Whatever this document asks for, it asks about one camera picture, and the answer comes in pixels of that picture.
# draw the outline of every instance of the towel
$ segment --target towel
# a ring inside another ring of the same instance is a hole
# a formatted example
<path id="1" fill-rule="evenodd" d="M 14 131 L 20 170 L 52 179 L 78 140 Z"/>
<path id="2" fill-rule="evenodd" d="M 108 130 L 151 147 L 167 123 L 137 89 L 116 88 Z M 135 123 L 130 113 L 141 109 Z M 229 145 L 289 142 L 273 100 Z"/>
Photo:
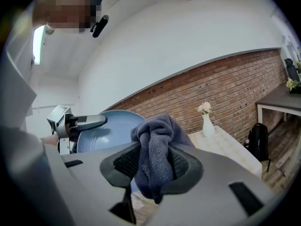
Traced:
<path id="1" fill-rule="evenodd" d="M 173 181 L 167 160 L 171 142 L 194 146 L 188 135 L 168 114 L 151 117 L 131 130 L 132 141 L 140 141 L 139 168 L 135 182 L 144 197 L 160 202 L 161 187 Z"/>

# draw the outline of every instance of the plate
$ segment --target plate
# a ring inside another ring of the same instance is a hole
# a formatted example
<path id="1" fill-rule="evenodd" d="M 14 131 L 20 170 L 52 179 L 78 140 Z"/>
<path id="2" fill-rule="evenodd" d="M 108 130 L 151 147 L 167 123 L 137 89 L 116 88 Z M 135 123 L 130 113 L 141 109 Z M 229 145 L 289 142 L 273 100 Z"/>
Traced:
<path id="1" fill-rule="evenodd" d="M 145 119 L 131 111 L 112 110 L 101 113 L 108 118 L 104 125 L 81 132 L 78 153 L 101 150 L 131 142 L 131 129 Z"/>

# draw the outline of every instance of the light fixture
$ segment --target light fixture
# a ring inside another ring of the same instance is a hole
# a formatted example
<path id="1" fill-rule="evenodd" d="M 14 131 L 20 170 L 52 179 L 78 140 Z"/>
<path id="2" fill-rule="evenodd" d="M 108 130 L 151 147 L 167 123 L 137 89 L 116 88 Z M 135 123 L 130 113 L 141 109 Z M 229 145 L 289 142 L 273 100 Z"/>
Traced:
<path id="1" fill-rule="evenodd" d="M 35 57 L 34 64 L 39 65 L 41 60 L 42 37 L 45 26 L 41 26 L 34 31 L 33 34 L 33 55 Z"/>

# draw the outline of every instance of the backpack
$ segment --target backpack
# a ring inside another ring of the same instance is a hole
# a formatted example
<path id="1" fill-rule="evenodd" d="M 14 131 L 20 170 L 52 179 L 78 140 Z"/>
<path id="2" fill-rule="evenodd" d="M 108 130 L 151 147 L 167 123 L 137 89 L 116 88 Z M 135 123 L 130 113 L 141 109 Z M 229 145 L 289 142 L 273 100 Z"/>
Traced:
<path id="1" fill-rule="evenodd" d="M 261 123 L 255 124 L 250 130 L 248 139 L 249 143 L 245 145 L 246 149 L 256 157 L 258 161 L 268 160 L 268 128 Z"/>

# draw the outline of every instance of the wooden floor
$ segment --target wooden floor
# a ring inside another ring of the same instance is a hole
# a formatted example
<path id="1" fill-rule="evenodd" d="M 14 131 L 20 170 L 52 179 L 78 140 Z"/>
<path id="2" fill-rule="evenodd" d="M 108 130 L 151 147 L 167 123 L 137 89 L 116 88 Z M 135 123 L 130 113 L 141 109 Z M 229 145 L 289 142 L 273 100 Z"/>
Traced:
<path id="1" fill-rule="evenodd" d="M 293 152 L 296 149 L 301 119 L 298 116 L 288 115 L 286 122 L 281 123 L 269 135 L 269 156 L 271 158 L 270 168 L 267 171 L 268 162 L 262 162 L 261 179 L 271 187 L 275 193 L 287 188 L 293 181 L 294 176 L 301 164 L 301 156 L 293 167 L 290 175 L 285 177 L 283 172 L 288 165 Z M 153 200 L 145 199 L 140 192 L 132 194 L 133 208 L 136 215 L 137 225 L 142 225 L 147 218 L 156 213 L 158 205 Z"/>
<path id="2" fill-rule="evenodd" d="M 284 176 L 283 172 L 294 153 L 301 129 L 301 119 L 298 116 L 288 115 L 286 122 L 280 124 L 269 136 L 270 168 L 267 171 L 268 162 L 262 162 L 261 179 L 268 184 L 275 193 L 283 191 L 290 185 L 301 164 L 299 156 L 291 173 Z"/>

